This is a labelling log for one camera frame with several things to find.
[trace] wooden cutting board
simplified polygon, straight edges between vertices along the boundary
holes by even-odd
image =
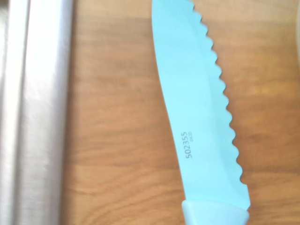
[[[196,0],[230,99],[249,225],[300,224],[297,0]],[[151,0],[75,3],[63,225],[183,225]]]

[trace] knife handle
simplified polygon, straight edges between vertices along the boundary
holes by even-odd
[[[246,225],[249,213],[224,202],[184,200],[186,225]]]

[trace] brushed metal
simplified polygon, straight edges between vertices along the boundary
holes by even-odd
[[[26,24],[26,47],[20,46],[24,35],[18,35],[23,39],[15,50],[19,56],[23,53],[23,60],[17,58],[20,63],[10,67],[14,51],[8,41],[0,128],[0,201],[5,200],[0,203],[0,224],[58,225],[73,1],[21,2],[29,4],[11,0],[9,8],[8,39],[17,19],[11,19],[13,10],[27,9],[21,22]]]

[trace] knife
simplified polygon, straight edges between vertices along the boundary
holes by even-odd
[[[189,0],[153,0],[159,79],[178,156],[187,225],[245,225],[248,188],[207,27]]]

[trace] wood grain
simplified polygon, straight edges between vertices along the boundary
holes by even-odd
[[[249,225],[300,224],[296,0],[196,0],[229,97]],[[64,225],[183,225],[150,0],[75,6]]]

